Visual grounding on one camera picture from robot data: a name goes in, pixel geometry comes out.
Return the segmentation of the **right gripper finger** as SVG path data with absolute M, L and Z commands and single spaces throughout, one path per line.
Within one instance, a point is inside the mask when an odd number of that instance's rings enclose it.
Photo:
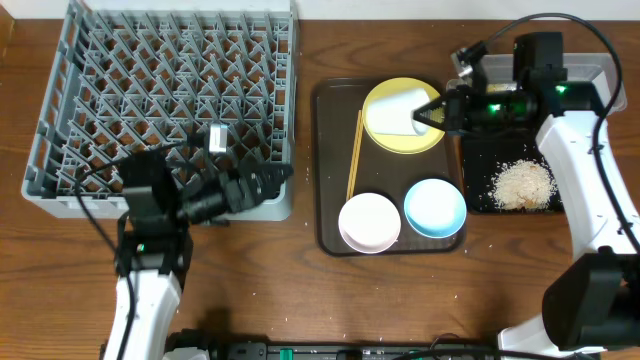
M 440 131 L 445 130 L 445 115 L 444 108 L 439 107 L 427 107 L 423 106 L 413 111 L 412 117 L 414 121 L 424 124 L 430 128 L 434 128 Z
M 443 112 L 446 107 L 446 97 L 439 96 L 419 108 L 419 112 Z

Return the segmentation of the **white cup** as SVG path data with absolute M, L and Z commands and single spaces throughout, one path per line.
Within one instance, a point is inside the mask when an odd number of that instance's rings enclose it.
M 421 88 L 409 89 L 374 100 L 366 110 L 369 129 L 374 134 L 422 136 L 429 126 L 413 119 L 413 111 L 430 101 Z

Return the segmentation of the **leftover rice pile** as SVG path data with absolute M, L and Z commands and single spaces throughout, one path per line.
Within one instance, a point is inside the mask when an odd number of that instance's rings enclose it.
M 557 193 L 549 170 L 532 160 L 500 163 L 491 177 L 489 198 L 499 210 L 546 210 Z

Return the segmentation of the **light blue bowl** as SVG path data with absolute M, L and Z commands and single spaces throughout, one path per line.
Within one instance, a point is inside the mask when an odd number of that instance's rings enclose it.
M 455 235 L 467 218 L 466 202 L 460 190 L 436 178 L 415 183 L 405 195 L 403 210 L 416 233 L 434 239 Z

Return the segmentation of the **white bowl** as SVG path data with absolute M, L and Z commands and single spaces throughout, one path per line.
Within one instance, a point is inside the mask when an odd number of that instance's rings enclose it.
M 343 241 L 353 250 L 377 254 L 398 240 L 401 218 L 388 198 L 377 193 L 362 193 L 341 208 L 338 229 Z

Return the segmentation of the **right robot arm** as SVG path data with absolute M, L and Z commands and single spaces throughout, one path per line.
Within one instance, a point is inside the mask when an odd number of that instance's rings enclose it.
M 545 291 L 541 312 L 502 330 L 505 357 L 566 358 L 639 343 L 639 215 L 607 140 L 595 85 L 572 81 L 558 32 L 516 38 L 512 91 L 489 92 L 481 66 L 486 46 L 454 54 L 470 85 L 412 111 L 414 120 L 459 135 L 534 133 L 567 216 L 574 261 Z

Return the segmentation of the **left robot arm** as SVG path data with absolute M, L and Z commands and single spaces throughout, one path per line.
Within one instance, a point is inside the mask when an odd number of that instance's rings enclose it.
M 179 189 L 164 155 L 123 160 L 127 212 L 118 221 L 116 311 L 105 359 L 215 359 L 215 342 L 201 330 L 169 326 L 193 253 L 192 225 L 253 209 L 292 175 L 288 164 L 241 165 Z

